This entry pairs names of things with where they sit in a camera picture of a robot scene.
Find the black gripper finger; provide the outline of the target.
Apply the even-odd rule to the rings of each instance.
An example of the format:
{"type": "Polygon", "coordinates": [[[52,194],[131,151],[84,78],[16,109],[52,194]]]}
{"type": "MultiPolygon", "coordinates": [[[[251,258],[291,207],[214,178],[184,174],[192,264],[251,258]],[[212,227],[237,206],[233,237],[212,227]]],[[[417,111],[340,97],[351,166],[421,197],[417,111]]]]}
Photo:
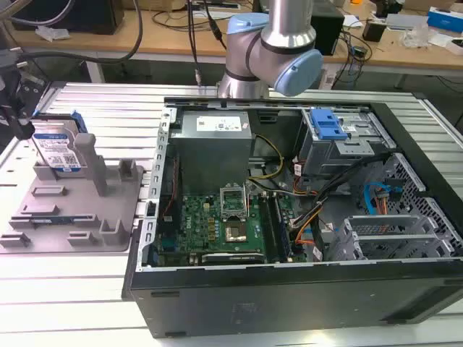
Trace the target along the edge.
{"type": "Polygon", "coordinates": [[[7,123],[11,128],[13,135],[19,140],[30,139],[34,132],[35,127],[31,122],[32,115],[27,111],[8,111],[7,123]]]}

